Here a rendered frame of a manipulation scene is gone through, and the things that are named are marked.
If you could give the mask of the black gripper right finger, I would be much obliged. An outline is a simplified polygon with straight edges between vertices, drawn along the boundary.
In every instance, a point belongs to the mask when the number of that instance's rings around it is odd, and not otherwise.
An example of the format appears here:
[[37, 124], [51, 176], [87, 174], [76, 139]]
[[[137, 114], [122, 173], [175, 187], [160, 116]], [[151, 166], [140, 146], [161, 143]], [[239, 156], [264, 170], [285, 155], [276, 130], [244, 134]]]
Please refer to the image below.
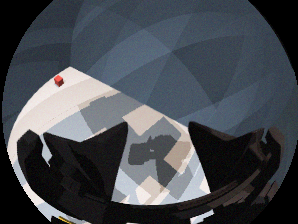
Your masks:
[[262, 139], [265, 128], [235, 137], [190, 121], [188, 132], [212, 193], [225, 186], [223, 181], [237, 167], [247, 148]]

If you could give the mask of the red block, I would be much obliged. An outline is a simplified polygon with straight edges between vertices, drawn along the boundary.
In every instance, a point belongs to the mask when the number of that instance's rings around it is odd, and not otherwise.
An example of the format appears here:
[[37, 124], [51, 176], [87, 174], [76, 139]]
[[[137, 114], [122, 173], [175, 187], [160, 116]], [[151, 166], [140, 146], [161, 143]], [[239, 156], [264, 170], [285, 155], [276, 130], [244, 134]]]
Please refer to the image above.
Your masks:
[[61, 87], [61, 84], [64, 84], [63, 77], [61, 77], [61, 76], [56, 76], [56, 77], [55, 77], [55, 84], [56, 84], [56, 85], [59, 85], [59, 87]]

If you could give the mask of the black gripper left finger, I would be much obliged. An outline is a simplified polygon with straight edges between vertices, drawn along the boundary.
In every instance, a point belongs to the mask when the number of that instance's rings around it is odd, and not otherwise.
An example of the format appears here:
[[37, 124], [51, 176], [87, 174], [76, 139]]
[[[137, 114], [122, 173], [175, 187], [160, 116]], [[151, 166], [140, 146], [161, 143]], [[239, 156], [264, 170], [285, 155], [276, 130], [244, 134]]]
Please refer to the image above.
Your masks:
[[101, 132], [84, 141], [73, 141], [64, 137], [43, 133], [45, 144], [53, 156], [76, 165], [85, 179], [93, 185], [101, 198], [112, 201], [114, 183], [126, 144], [128, 123], [122, 121], [116, 127]]

